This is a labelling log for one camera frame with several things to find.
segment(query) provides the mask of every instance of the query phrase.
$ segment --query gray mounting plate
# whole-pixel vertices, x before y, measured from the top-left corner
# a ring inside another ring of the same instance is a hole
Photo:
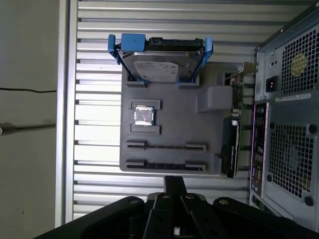
[[[175,84],[154,83],[147,88],[132,88],[122,84],[121,106],[121,141],[120,168],[124,171],[188,173],[188,174],[220,174],[221,159],[215,154],[221,152],[223,119],[228,111],[196,113],[196,96],[207,90],[208,86],[222,85],[223,72],[237,72],[235,66],[206,64],[200,74],[200,86],[197,89],[179,89]],[[122,82],[126,82],[127,73],[123,71]],[[155,126],[160,132],[134,133],[131,125],[134,123],[134,110],[131,102],[134,100],[160,101],[160,110],[155,110]],[[186,146],[205,144],[206,151],[191,151],[182,149],[132,149],[129,141],[146,141],[149,145]],[[187,161],[204,163],[205,171],[163,170],[128,168],[127,160],[147,160],[150,163],[184,164]]]

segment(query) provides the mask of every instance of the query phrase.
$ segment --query drive label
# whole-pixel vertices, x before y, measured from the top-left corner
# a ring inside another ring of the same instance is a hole
[[[303,95],[295,95],[295,96],[284,96],[284,97],[277,97],[276,102],[282,101],[297,101],[297,100],[305,100],[311,98],[311,94],[303,94]]]
[[[175,82],[178,65],[171,62],[135,61],[134,66],[143,80],[153,82]]]

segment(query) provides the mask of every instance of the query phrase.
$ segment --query power supply fan grille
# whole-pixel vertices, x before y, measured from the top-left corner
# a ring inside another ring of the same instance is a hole
[[[318,81],[319,32],[315,29],[283,50],[282,94],[313,89]]]
[[[314,140],[306,127],[277,125],[271,133],[270,167],[273,183],[302,198],[310,192]]]

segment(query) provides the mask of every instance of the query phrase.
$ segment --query corrugated metal wall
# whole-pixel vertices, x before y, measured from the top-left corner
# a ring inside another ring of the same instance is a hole
[[[258,43],[307,4],[265,0],[71,2],[66,221],[127,195],[146,199],[147,194],[160,192],[163,187],[161,174],[119,169],[122,68],[107,52],[110,33],[117,39],[123,32],[180,39],[211,36],[214,54],[209,61],[235,64],[240,70],[243,62],[255,61],[254,49]],[[245,82],[252,83],[253,77]],[[241,165],[248,166],[249,158],[249,152],[241,155]],[[205,195],[209,202],[220,196],[247,202],[247,171],[239,172],[233,180],[220,176],[185,176],[185,182],[189,191]]]

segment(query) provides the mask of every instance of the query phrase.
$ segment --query yellow sticker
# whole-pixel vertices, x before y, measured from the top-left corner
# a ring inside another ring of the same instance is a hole
[[[300,76],[307,67],[307,58],[303,53],[297,54],[291,64],[291,74],[295,77]]]

